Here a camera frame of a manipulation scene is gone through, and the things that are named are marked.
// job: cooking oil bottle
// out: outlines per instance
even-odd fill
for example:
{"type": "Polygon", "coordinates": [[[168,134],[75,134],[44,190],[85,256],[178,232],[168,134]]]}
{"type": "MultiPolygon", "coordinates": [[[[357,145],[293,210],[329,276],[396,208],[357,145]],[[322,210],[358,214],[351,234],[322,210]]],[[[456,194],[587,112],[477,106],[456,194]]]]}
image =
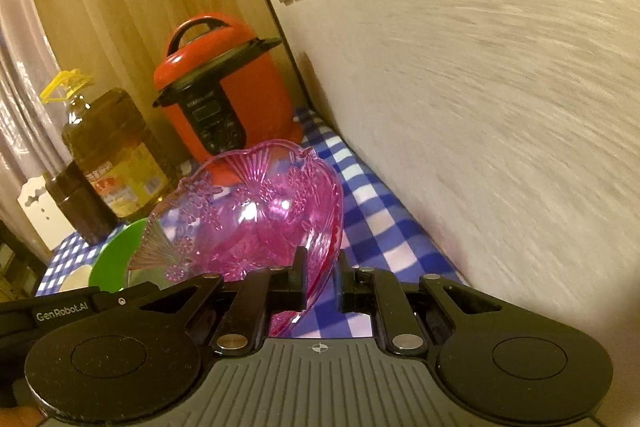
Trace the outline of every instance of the cooking oil bottle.
{"type": "Polygon", "coordinates": [[[61,71],[40,99],[66,102],[63,142],[104,202],[132,223],[174,190],[177,171],[129,94],[114,88],[91,101],[84,89],[91,82],[79,70],[61,71]],[[52,97],[58,88],[65,98],[52,97]]]}

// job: blue checkered tablecloth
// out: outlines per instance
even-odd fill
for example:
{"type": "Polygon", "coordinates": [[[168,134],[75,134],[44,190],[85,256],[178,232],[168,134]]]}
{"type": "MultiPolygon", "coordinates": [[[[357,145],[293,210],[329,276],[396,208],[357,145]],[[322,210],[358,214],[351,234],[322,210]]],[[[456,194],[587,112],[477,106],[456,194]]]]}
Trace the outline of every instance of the blue checkered tablecloth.
{"type": "MultiPolygon", "coordinates": [[[[305,131],[303,146],[340,174],[344,191],[342,248],[353,266],[373,266],[393,271],[399,280],[417,282],[424,273],[439,273],[459,280],[453,265],[433,245],[422,227],[385,184],[314,112],[297,111],[305,131]]],[[[124,226],[114,230],[111,239],[124,226]]],[[[38,295],[55,293],[66,276],[83,264],[95,263],[103,245],[89,247],[73,233],[54,250],[54,257],[38,288],[38,295]]],[[[339,313],[330,280],[316,304],[293,328],[292,337],[368,337],[368,315],[339,313]]]]}

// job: bottle label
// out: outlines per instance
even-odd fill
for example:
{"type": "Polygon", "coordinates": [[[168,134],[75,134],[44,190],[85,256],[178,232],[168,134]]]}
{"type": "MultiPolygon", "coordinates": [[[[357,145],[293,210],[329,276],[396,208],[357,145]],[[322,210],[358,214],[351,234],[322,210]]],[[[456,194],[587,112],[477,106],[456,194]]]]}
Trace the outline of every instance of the bottle label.
{"type": "Polygon", "coordinates": [[[127,149],[116,165],[103,163],[87,179],[118,217],[140,210],[157,198],[169,182],[143,143],[127,149]]]}

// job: pink glass bowl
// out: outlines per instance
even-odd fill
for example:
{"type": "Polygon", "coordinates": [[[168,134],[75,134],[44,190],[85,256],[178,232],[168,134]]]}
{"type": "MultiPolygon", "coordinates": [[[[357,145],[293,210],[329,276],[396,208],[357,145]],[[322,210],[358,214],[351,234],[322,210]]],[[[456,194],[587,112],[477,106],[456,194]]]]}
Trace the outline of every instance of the pink glass bowl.
{"type": "MultiPolygon", "coordinates": [[[[302,246],[311,308],[338,257],[342,216],[338,175],[313,149],[270,140],[223,153],[156,206],[129,280],[161,288],[207,272],[241,280],[257,268],[290,266],[302,246]]],[[[303,314],[275,315],[270,334],[286,334],[303,314]]]]}

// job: metal screw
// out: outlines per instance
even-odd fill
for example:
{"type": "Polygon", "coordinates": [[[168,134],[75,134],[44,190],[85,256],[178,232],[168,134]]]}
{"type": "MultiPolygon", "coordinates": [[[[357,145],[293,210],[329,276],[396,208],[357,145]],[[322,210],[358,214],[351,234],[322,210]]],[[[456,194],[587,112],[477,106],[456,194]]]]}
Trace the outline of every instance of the metal screw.
{"type": "Polygon", "coordinates": [[[222,349],[242,349],[248,342],[244,335],[238,335],[237,333],[222,335],[218,339],[218,345],[222,347],[222,349]]]}
{"type": "Polygon", "coordinates": [[[424,344],[424,341],[418,335],[411,335],[410,333],[396,335],[391,342],[398,349],[418,349],[424,344]]]}

